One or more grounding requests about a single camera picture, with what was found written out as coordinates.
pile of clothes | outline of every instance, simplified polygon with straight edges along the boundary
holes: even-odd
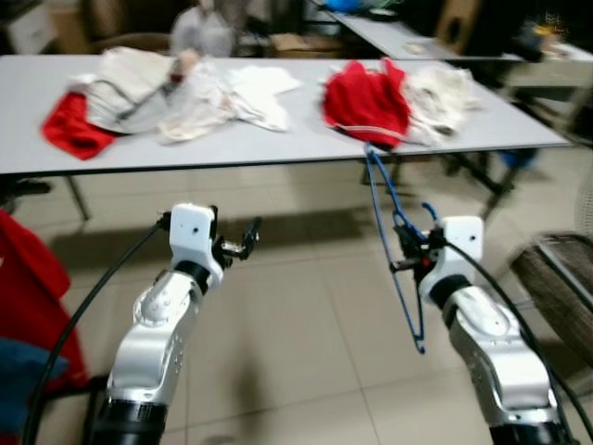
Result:
[[[402,141],[439,146],[479,107],[469,71],[434,64],[408,75],[384,58],[380,70],[351,61],[327,81],[323,120],[388,149]]]
[[[279,68],[219,73],[215,59],[191,49],[172,58],[117,47],[103,54],[97,73],[71,79],[42,132],[79,159],[98,155],[124,134],[157,131],[161,143],[171,144],[231,120],[285,132],[289,119],[276,95],[299,86]]]

cardboard box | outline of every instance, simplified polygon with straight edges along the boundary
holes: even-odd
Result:
[[[328,35],[274,34],[271,56],[276,58],[340,58],[342,43]]]

person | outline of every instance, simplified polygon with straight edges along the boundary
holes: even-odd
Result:
[[[214,7],[214,0],[196,0],[173,24],[170,53],[179,56],[186,49],[200,55],[228,57],[233,52],[233,30]]]

clothing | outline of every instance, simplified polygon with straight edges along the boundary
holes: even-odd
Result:
[[[323,119],[361,141],[396,147],[406,138],[410,107],[402,94],[406,73],[383,58],[383,71],[349,62],[326,84]]]
[[[278,103],[276,95],[301,84],[288,71],[248,66],[229,71],[226,80],[237,119],[275,132],[288,130],[288,113]]]
[[[25,427],[29,397],[42,376],[48,356],[47,350],[0,338],[0,435],[17,436]],[[67,366],[68,361],[58,357],[50,380],[58,378]]]
[[[70,286],[69,277],[39,238],[3,210],[0,283],[0,337],[52,349],[70,318],[59,302]],[[76,332],[60,356],[68,360],[68,368],[47,389],[84,386],[88,375]]]
[[[404,96],[411,109],[410,135],[428,146],[456,133],[467,112],[479,108],[468,70],[434,65],[408,76]]]
[[[174,63],[170,57],[132,48],[106,51],[87,88],[87,120],[123,134],[153,130],[168,111],[165,87]]]
[[[170,53],[178,56],[185,49],[194,49],[203,55],[228,57],[233,51],[233,40],[233,31],[219,13],[192,7],[180,14],[173,24]]]
[[[170,95],[167,117],[158,125],[163,144],[188,141],[210,133],[233,118],[229,93],[213,65],[202,59]]]
[[[267,130],[285,132],[288,113],[275,95],[300,82],[279,68],[245,67],[222,77],[212,61],[201,58],[171,93],[170,112],[158,125],[160,142],[170,144],[203,136],[236,119]]]
[[[42,127],[45,138],[54,146],[78,159],[97,156],[116,135],[86,121],[86,97],[77,93],[64,95]]]

blue fabric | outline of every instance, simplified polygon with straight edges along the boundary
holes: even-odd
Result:
[[[327,0],[325,4],[338,12],[354,12],[360,8],[360,0]]]
[[[49,352],[28,343],[0,338],[0,434],[17,435],[25,426],[29,398],[41,377]],[[58,358],[51,379],[68,361]]]

